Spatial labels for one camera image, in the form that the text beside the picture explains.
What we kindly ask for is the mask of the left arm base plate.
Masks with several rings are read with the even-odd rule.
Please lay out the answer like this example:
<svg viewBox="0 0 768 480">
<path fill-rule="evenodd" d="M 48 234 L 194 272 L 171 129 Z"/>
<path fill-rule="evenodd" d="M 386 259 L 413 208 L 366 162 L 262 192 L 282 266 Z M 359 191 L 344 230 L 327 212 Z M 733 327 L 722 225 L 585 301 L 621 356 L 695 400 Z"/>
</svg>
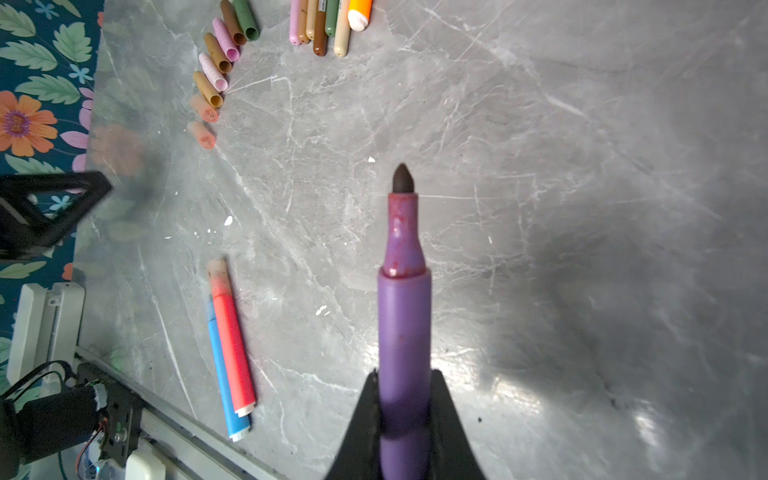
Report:
<svg viewBox="0 0 768 480">
<path fill-rule="evenodd" d="M 98 393 L 97 412 L 102 427 L 100 459 L 113 460 L 122 468 L 138 447 L 143 399 L 93 362 L 77 368 L 77 385 L 92 386 Z"/>
</svg>

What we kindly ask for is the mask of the orange pen brown cap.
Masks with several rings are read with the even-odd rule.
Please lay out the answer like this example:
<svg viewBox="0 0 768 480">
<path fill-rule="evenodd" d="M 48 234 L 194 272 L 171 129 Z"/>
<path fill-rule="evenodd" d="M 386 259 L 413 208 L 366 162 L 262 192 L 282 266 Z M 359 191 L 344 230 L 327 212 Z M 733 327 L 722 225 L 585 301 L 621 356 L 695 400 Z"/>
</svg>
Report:
<svg viewBox="0 0 768 480">
<path fill-rule="evenodd" d="M 298 39 L 301 44 L 307 44 L 309 42 L 309 37 L 307 36 L 307 33 L 306 33 L 307 7 L 308 7 L 308 0 L 299 1 L 297 33 L 298 33 Z"/>
</svg>

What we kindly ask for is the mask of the beige marker pen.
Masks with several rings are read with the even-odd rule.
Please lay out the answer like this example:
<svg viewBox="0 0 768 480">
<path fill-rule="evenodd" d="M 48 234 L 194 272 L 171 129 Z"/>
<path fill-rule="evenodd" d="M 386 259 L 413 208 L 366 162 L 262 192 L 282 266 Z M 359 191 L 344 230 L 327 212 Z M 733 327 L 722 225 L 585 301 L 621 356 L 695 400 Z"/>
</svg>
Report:
<svg viewBox="0 0 768 480">
<path fill-rule="evenodd" d="M 334 36 L 334 53 L 345 57 L 348 53 L 351 28 L 348 21 L 350 0 L 340 0 Z"/>
</svg>

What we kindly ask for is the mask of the brown pen tan cap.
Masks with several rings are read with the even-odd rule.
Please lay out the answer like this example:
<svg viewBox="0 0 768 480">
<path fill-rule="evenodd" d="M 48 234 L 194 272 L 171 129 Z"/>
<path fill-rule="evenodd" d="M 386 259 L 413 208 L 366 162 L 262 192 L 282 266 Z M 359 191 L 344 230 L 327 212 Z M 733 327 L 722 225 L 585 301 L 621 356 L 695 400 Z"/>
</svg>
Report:
<svg viewBox="0 0 768 480">
<path fill-rule="evenodd" d="M 326 12 L 327 1 L 318 0 L 315 7 L 313 52 L 319 57 L 325 56 L 327 52 Z"/>
</svg>

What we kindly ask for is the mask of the translucent highlighter cap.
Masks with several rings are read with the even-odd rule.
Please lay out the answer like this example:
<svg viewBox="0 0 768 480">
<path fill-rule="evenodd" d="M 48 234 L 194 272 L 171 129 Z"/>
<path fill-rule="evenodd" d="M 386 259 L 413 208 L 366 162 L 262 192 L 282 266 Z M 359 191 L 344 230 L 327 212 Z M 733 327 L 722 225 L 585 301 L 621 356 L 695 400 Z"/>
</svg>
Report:
<svg viewBox="0 0 768 480">
<path fill-rule="evenodd" d="M 211 106 L 200 94 L 196 94 L 189 100 L 190 107 L 198 114 L 202 121 L 216 123 L 219 119 L 218 110 Z"/>
</svg>

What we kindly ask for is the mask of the beige pen cap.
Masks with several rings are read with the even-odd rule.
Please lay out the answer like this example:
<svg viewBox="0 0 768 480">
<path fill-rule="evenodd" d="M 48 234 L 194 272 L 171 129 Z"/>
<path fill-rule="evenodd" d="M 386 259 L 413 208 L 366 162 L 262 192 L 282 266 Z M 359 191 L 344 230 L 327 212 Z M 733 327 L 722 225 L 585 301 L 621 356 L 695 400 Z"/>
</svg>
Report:
<svg viewBox="0 0 768 480">
<path fill-rule="evenodd" d="M 213 108 L 220 108 L 223 104 L 223 97 L 221 93 L 215 89 L 207 77 L 201 71 L 195 71 L 193 78 L 199 92 L 207 101 L 207 103 Z"/>
</svg>

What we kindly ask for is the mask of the pink marker pen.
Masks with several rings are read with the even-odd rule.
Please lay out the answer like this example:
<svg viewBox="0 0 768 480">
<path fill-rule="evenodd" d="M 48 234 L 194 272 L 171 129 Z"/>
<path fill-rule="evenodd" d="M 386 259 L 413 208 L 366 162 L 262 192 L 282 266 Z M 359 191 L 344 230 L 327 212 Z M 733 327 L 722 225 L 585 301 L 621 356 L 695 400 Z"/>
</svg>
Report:
<svg viewBox="0 0 768 480">
<path fill-rule="evenodd" d="M 223 258 L 210 261 L 207 265 L 207 273 L 233 409 L 239 417 L 246 417 L 256 406 L 256 391 L 242 338 L 227 262 Z"/>
</svg>

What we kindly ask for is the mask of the purple marker pen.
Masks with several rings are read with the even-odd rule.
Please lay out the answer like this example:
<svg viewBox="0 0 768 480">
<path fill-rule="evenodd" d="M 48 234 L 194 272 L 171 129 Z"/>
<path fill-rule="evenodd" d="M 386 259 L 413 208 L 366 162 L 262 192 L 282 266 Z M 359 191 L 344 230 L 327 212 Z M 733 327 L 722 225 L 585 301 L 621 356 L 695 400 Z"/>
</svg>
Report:
<svg viewBox="0 0 768 480">
<path fill-rule="evenodd" d="M 422 479 L 430 437 L 431 272 L 418 232 L 419 197 L 405 164 L 388 195 L 388 235 L 378 273 L 380 466 L 385 479 Z"/>
</svg>

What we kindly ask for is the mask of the blue marker pen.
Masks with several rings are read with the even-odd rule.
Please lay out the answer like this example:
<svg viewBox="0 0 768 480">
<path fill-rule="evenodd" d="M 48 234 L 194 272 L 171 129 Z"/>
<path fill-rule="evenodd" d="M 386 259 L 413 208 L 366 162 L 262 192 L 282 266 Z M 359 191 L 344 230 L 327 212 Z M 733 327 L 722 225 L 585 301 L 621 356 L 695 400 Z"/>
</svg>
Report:
<svg viewBox="0 0 768 480">
<path fill-rule="evenodd" d="M 212 346 L 214 364 L 217 374 L 219 393 L 221 397 L 223 412 L 225 416 L 227 435 L 232 442 L 243 440 L 251 428 L 250 417 L 240 417 L 233 408 L 230 384 L 228 380 L 226 364 L 223 356 L 223 350 L 218 332 L 218 325 L 214 311 L 213 298 L 208 297 L 207 301 L 208 333 Z"/>
</svg>

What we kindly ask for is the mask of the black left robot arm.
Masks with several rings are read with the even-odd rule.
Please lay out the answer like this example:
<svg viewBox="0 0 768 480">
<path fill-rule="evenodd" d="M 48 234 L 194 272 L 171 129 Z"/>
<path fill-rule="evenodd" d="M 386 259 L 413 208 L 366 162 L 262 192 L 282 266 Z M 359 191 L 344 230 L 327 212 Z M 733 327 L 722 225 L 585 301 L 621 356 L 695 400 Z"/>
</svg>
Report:
<svg viewBox="0 0 768 480">
<path fill-rule="evenodd" d="M 71 233 L 111 191 L 98 171 L 61 174 L 3 175 L 1 177 L 1 260 L 35 257 Z M 79 190 L 80 196 L 63 212 L 46 217 L 29 196 Z M 22 464 L 29 464 L 82 442 L 98 427 L 94 389 L 77 387 L 25 404 L 17 410 L 10 396 L 58 365 L 66 380 L 75 373 L 65 360 L 52 360 L 34 368 L 1 395 L 1 477 L 13 479 Z"/>
</svg>

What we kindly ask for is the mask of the translucent purple marker cap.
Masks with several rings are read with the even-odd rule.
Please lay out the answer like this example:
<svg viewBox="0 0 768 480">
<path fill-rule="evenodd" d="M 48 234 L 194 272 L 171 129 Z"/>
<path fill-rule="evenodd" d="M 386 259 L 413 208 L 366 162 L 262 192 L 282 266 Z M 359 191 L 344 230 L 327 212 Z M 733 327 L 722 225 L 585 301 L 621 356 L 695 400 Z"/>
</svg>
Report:
<svg viewBox="0 0 768 480">
<path fill-rule="evenodd" d="M 216 146 L 217 137 L 205 123 L 191 121 L 187 124 L 186 130 L 195 138 L 203 149 L 210 150 Z"/>
</svg>

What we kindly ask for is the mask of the pale pink pen cap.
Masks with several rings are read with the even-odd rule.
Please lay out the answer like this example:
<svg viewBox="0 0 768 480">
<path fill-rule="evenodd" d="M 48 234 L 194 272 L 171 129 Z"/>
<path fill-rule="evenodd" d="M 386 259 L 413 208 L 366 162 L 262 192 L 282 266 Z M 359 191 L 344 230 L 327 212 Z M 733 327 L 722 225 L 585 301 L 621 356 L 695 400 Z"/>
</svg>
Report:
<svg viewBox="0 0 768 480">
<path fill-rule="evenodd" d="M 198 60 L 205 77 L 211 83 L 213 88 L 217 92 L 226 91 L 229 87 L 228 81 L 225 78 L 225 75 L 222 74 L 214 64 L 212 58 L 206 53 L 200 53 L 198 55 Z"/>
</svg>

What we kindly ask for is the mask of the tan pen lilac cap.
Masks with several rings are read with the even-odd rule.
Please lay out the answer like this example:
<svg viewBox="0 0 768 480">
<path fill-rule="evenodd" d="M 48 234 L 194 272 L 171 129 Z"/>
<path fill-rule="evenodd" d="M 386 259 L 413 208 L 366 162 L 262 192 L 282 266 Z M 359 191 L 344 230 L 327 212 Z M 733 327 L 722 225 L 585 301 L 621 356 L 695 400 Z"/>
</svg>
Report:
<svg viewBox="0 0 768 480">
<path fill-rule="evenodd" d="M 307 0 L 306 3 L 305 36 L 307 41 L 311 41 L 315 38 L 318 0 Z"/>
</svg>

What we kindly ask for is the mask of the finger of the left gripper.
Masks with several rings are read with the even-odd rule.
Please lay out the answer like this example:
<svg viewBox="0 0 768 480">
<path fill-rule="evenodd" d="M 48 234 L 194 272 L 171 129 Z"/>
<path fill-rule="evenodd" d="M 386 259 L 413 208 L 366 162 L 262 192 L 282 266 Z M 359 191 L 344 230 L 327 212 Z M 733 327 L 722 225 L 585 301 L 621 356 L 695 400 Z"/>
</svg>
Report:
<svg viewBox="0 0 768 480">
<path fill-rule="evenodd" d="M 73 190 L 75 199 L 51 217 L 33 203 L 33 196 Z M 42 255 L 74 231 L 112 185 L 98 171 L 15 174 L 1 177 L 1 258 L 27 260 Z"/>
</svg>

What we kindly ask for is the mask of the orange highlighter pen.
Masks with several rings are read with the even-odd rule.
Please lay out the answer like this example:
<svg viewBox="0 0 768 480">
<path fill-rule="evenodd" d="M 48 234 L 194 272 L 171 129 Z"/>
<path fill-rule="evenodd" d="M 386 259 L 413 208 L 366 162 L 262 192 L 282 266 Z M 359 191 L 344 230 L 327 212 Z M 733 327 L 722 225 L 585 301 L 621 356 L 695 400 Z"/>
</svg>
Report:
<svg viewBox="0 0 768 480">
<path fill-rule="evenodd" d="M 369 26 L 372 4 L 372 0 L 350 0 L 347 19 L 352 30 L 362 32 Z"/>
</svg>

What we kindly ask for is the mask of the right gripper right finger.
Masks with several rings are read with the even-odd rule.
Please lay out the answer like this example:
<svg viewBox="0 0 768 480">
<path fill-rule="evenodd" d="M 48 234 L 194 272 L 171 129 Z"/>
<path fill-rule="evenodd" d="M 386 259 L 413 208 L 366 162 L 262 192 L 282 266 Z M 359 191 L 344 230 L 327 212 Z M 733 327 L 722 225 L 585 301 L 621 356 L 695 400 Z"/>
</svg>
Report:
<svg viewBox="0 0 768 480">
<path fill-rule="evenodd" d="M 431 372 L 428 479 L 485 479 L 471 449 L 444 375 Z"/>
</svg>

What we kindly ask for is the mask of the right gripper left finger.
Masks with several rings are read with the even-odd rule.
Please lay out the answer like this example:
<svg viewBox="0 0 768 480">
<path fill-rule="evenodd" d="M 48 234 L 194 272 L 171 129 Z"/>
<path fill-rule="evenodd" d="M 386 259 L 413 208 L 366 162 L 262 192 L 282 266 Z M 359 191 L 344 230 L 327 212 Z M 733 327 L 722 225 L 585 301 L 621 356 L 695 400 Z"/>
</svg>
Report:
<svg viewBox="0 0 768 480">
<path fill-rule="evenodd" d="M 350 423 L 326 480 L 380 480 L 381 404 L 379 375 L 366 378 Z"/>
</svg>

